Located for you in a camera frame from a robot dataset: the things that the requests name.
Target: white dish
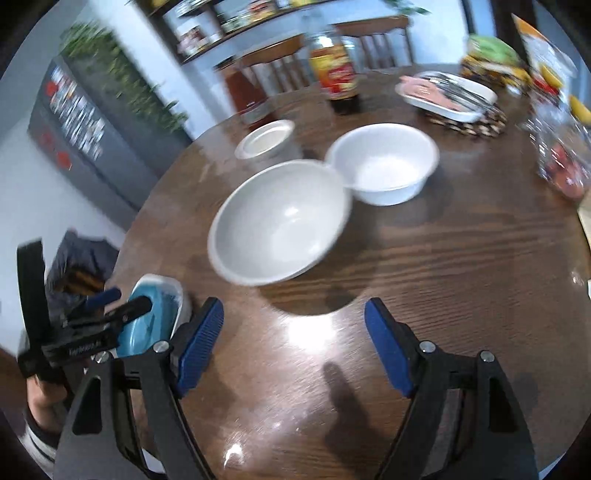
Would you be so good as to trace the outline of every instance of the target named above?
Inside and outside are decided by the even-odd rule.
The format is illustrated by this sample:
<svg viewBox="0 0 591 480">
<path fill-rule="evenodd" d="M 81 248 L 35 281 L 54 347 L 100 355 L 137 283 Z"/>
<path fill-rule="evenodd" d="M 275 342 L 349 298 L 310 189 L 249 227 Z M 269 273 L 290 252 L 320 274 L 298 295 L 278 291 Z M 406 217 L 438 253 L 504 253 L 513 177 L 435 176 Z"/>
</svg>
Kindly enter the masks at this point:
<svg viewBox="0 0 591 480">
<path fill-rule="evenodd" d="M 322 162 L 275 165 L 240 185 L 219 209 L 207 239 L 209 261 L 238 285 L 296 277 L 328 253 L 350 208 L 341 177 Z"/>
<path fill-rule="evenodd" d="M 415 75 L 415 77 L 424 77 L 426 75 L 434 75 L 436 73 L 443 73 L 443 72 L 421 72 Z M 466 90 L 476 93 L 481 97 L 485 98 L 491 105 L 494 105 L 497 99 L 496 93 L 493 92 L 490 88 L 472 80 L 468 80 L 457 75 L 452 75 L 450 73 L 446 73 L 449 78 L 454 79 L 458 82 L 458 84 L 465 88 Z M 444 116 L 446 118 L 451 118 L 457 122 L 465 122 L 465 123 L 472 123 L 477 121 L 482 115 L 484 114 L 484 110 L 479 109 L 475 111 L 469 111 L 464 107 L 464 111 L 457 112 L 455 110 L 450 110 L 449 108 L 443 108 L 442 106 L 435 105 L 434 103 L 427 102 L 426 100 L 421 100 L 420 98 L 413 97 L 410 95 L 405 95 L 402 92 L 402 83 L 396 85 L 395 90 L 396 93 L 399 94 L 402 99 L 409 103 L 412 106 L 416 106 L 422 108 L 423 110 L 428 110 L 429 112 L 436 113 L 438 115 Z"/>
<path fill-rule="evenodd" d="M 294 138 L 295 127 L 291 120 L 276 120 L 257 128 L 238 144 L 236 158 L 265 168 L 301 158 L 301 148 Z"/>
<path fill-rule="evenodd" d="M 417 195 L 439 163 L 431 137 L 399 124 L 375 124 L 340 137 L 326 153 L 355 196 L 370 205 L 396 205 Z"/>
</svg>

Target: wooden chair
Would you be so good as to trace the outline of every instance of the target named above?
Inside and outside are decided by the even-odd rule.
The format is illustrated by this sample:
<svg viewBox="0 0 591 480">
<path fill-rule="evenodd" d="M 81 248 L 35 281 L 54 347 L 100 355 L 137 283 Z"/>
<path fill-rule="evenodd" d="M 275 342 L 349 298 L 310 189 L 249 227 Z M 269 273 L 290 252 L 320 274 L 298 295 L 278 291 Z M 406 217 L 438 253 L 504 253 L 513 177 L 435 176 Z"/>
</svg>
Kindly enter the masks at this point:
<svg viewBox="0 0 591 480">
<path fill-rule="evenodd" d="M 296 52 L 303 46 L 304 36 L 297 35 L 247 53 L 241 58 L 241 66 L 247 72 L 250 72 L 259 86 L 262 87 L 261 79 L 253 67 L 265 63 L 270 66 L 272 76 L 280 92 L 298 90 L 300 88 L 298 83 L 301 83 L 302 87 L 310 86 L 309 79 L 296 57 Z"/>
<path fill-rule="evenodd" d="M 408 39 L 408 17 L 399 15 L 397 17 L 381 17 L 381 18 L 370 18 L 368 20 L 359 20 L 355 22 L 344 22 L 336 24 L 335 27 L 339 30 L 340 34 L 345 37 L 358 38 L 363 49 L 363 56 L 365 58 L 365 66 L 367 68 L 387 68 L 395 67 L 396 60 L 394 59 L 394 51 L 390 43 L 390 39 L 387 36 L 388 32 L 396 28 L 402 28 L 404 30 L 404 38 L 408 48 L 408 58 L 410 62 L 414 64 L 413 49 L 411 48 L 410 41 Z M 382 37 L 383 45 L 380 45 L 376 40 L 376 36 Z M 376 57 L 371 55 L 371 44 L 375 52 Z"/>
</svg>

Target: sleeve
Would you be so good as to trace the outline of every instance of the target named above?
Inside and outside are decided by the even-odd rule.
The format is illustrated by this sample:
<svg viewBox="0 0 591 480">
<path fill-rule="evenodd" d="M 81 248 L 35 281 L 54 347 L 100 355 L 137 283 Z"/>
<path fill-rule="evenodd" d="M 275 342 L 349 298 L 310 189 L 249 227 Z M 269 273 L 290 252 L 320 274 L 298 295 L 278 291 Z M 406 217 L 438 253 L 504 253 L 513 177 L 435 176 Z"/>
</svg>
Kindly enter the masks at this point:
<svg viewBox="0 0 591 480">
<path fill-rule="evenodd" d="M 51 478 L 60 436 L 43 430 L 33 418 L 28 407 L 25 409 L 24 414 L 27 426 L 24 435 L 21 437 L 21 443 L 29 455 Z"/>
</svg>

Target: wooden table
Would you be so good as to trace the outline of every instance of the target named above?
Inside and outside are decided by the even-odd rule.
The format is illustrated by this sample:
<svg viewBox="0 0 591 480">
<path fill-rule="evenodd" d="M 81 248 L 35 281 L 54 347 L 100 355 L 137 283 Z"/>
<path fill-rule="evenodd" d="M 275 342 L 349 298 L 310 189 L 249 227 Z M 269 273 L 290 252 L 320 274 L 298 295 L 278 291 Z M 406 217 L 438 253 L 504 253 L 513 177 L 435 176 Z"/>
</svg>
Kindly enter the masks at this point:
<svg viewBox="0 0 591 480">
<path fill-rule="evenodd" d="M 234 157 L 246 134 L 236 118 L 181 155 L 128 232 L 112 280 L 124 296 L 140 276 L 158 273 L 200 302 L 223 301 L 212 362 L 182 401 L 219 478 L 373 478 L 409 405 L 388 384 L 365 329 L 363 305 L 373 296 L 420 339 L 498 357 L 540 469 L 587 419 L 589 247 L 576 210 L 535 174 L 535 149 L 515 126 L 525 99 L 501 95 L 506 132 L 480 139 L 428 123 L 394 93 L 399 75 L 436 68 L 368 73 L 359 115 L 334 116 L 315 87 L 275 98 L 314 158 L 345 132 L 378 122 L 418 127 L 441 152 L 415 199 L 356 202 L 336 246 L 308 273 L 246 288 L 209 264 L 213 217 L 256 170 Z"/>
</svg>

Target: yellow fruit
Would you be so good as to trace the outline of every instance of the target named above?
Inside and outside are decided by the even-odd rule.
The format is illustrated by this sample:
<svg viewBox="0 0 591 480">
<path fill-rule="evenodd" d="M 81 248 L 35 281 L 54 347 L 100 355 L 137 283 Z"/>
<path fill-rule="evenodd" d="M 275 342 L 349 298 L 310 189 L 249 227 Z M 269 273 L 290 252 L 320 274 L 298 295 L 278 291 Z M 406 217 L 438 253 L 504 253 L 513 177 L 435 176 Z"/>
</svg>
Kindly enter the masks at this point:
<svg viewBox="0 0 591 480">
<path fill-rule="evenodd" d="M 542 74 L 542 78 L 546 81 L 548 85 L 550 85 L 553 88 L 562 88 L 562 80 L 560 80 L 558 74 L 550 67 L 542 64 L 540 72 Z"/>
<path fill-rule="evenodd" d="M 570 112 L 582 124 L 591 125 L 591 112 L 574 95 L 569 97 Z"/>
</svg>

